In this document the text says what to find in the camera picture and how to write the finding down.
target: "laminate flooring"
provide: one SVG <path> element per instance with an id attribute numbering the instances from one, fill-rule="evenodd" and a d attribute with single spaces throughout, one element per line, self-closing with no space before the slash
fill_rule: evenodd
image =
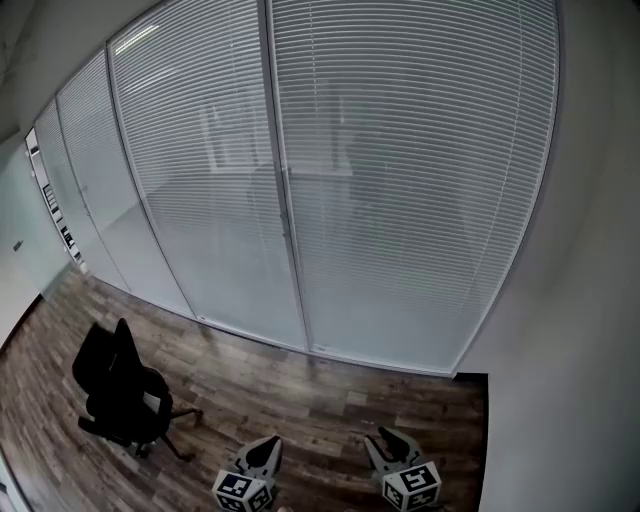
<path id="1" fill-rule="evenodd" d="M 184 463 L 158 443 L 147 459 L 77 426 L 86 395 L 71 364 L 93 322 L 127 319 L 143 364 L 165 377 Z M 276 502 L 296 512 L 391 510 L 362 443 L 377 426 L 415 437 L 443 480 L 444 510 L 472 512 L 486 436 L 483 385 L 305 356 L 211 329 L 73 271 L 40 302 L 0 359 L 0 442 L 35 511 L 216 510 L 211 487 L 244 443 L 278 434 Z"/>

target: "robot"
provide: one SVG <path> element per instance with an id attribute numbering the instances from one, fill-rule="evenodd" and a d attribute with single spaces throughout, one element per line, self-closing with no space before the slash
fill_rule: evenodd
<path id="1" fill-rule="evenodd" d="M 243 446 L 213 484 L 218 505 L 231 512 L 271 510 L 277 490 L 275 475 L 282 461 L 282 440 L 265 437 Z"/>
<path id="2" fill-rule="evenodd" d="M 382 496 L 401 512 L 433 506 L 442 480 L 433 462 L 427 462 L 418 443 L 397 430 L 378 428 L 391 454 L 389 458 L 370 436 L 365 436 L 374 478 L 382 486 Z"/>

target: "black and white pattern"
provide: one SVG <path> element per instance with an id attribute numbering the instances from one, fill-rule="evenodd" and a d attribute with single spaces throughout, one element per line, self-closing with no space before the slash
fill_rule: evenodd
<path id="1" fill-rule="evenodd" d="M 432 487 L 424 492 L 419 492 L 409 497 L 409 503 L 407 504 L 407 510 L 416 510 L 425 505 L 429 505 L 436 499 L 437 487 Z"/>
<path id="2" fill-rule="evenodd" d="M 402 494 L 394 489 L 389 482 L 384 483 L 384 497 L 396 507 L 402 508 Z"/>
<path id="3" fill-rule="evenodd" d="M 234 500 L 233 498 L 228 498 L 227 496 L 224 496 L 222 494 L 218 494 L 217 496 L 223 509 L 232 510 L 233 512 L 244 510 L 244 505 L 241 501 Z"/>
<path id="4" fill-rule="evenodd" d="M 400 473 L 400 478 L 402 478 L 402 483 L 410 493 L 430 487 L 436 483 L 436 479 L 433 478 L 426 465 L 403 471 Z"/>
<path id="5" fill-rule="evenodd" d="M 234 475 L 233 473 L 229 473 L 224 477 L 224 480 L 218 487 L 218 490 L 225 494 L 235 496 L 236 498 L 242 498 L 247 493 L 249 485 L 251 485 L 251 480 L 248 478 L 243 478 L 241 476 Z"/>
<path id="6" fill-rule="evenodd" d="M 267 492 L 267 488 L 263 487 L 260 489 L 255 495 L 249 498 L 249 507 L 251 508 L 251 512 L 258 512 L 263 507 L 269 503 L 269 493 Z"/>

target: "black office chair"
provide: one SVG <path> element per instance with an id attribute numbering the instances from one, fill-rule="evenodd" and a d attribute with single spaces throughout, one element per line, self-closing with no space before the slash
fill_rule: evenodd
<path id="1" fill-rule="evenodd" d="M 114 333 L 93 324 L 73 362 L 73 376 L 89 394 L 86 408 L 94 417 L 80 417 L 80 428 L 125 448 L 137 443 L 139 457 L 148 454 L 146 444 L 160 438 L 181 460 L 193 458 L 193 454 L 180 454 L 166 433 L 172 419 L 187 414 L 199 419 L 202 411 L 172 411 L 167 383 L 156 370 L 140 362 L 126 320 L 120 319 Z"/>

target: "white cube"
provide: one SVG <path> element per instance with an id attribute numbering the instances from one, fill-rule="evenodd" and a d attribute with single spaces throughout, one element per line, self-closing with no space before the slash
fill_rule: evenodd
<path id="1" fill-rule="evenodd" d="M 382 495 L 402 512 L 435 503 L 442 480 L 433 462 L 414 466 L 382 478 Z"/>
<path id="2" fill-rule="evenodd" d="M 213 493 L 223 510 L 258 512 L 271 503 L 267 482 L 237 473 L 220 471 L 213 484 Z"/>

